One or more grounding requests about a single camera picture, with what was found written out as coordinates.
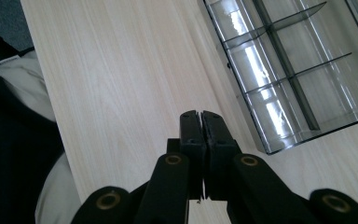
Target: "dark clothing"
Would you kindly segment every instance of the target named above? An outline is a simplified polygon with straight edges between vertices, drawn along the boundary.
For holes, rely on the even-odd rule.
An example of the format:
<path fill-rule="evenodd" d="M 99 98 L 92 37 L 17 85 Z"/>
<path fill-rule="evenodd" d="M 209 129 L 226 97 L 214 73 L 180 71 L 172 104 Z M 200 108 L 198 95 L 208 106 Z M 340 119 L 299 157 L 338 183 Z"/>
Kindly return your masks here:
<path fill-rule="evenodd" d="M 23 105 L 0 78 L 0 223 L 34 223 L 39 193 L 62 153 L 57 124 Z"/>

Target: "floor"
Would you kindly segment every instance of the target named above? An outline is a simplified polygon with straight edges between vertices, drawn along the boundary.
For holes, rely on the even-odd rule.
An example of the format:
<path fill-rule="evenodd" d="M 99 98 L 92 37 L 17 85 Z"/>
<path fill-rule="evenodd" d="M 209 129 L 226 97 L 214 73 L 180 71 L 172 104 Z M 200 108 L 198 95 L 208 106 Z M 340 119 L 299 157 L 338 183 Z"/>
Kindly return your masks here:
<path fill-rule="evenodd" d="M 33 46 L 20 0 L 0 0 L 0 36 L 17 50 Z"/>

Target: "clear acrylic organizer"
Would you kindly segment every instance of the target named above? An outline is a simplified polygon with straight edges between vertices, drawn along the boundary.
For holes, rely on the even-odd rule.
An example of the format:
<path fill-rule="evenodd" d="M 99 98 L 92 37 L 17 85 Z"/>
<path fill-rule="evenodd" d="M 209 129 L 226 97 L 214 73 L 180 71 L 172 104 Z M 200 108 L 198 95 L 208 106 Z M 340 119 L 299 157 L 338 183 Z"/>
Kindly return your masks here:
<path fill-rule="evenodd" d="M 357 1 L 204 0 L 261 151 L 358 123 Z"/>

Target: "wooden desk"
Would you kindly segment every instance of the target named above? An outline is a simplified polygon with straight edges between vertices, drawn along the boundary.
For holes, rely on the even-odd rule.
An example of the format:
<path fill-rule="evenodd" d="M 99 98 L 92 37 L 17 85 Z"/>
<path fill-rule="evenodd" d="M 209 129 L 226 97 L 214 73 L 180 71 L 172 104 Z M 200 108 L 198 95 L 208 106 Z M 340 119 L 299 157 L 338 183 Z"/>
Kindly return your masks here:
<path fill-rule="evenodd" d="M 358 201 L 358 125 L 274 156 L 256 151 L 196 0 L 21 2 L 82 201 L 149 179 L 191 109 L 221 114 L 241 149 L 294 192 Z M 227 222 L 221 203 L 190 210 L 190 223 Z"/>

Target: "white fabric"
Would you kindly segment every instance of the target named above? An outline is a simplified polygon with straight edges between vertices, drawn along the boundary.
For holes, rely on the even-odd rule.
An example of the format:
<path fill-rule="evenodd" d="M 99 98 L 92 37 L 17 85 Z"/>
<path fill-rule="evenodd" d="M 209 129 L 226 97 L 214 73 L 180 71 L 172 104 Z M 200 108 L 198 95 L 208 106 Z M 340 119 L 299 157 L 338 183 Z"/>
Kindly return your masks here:
<path fill-rule="evenodd" d="M 7 82 L 7 86 L 23 104 L 46 119 L 55 121 L 35 51 L 0 64 L 0 77 Z"/>
<path fill-rule="evenodd" d="M 36 53 L 0 62 L 0 77 L 21 102 L 34 112 L 55 121 L 45 80 Z M 70 223 L 81 205 L 75 180 L 63 154 L 48 174 L 35 209 L 36 224 Z"/>
<path fill-rule="evenodd" d="M 48 174 L 34 212 L 36 224 L 71 223 L 81 202 L 75 180 L 63 154 Z"/>

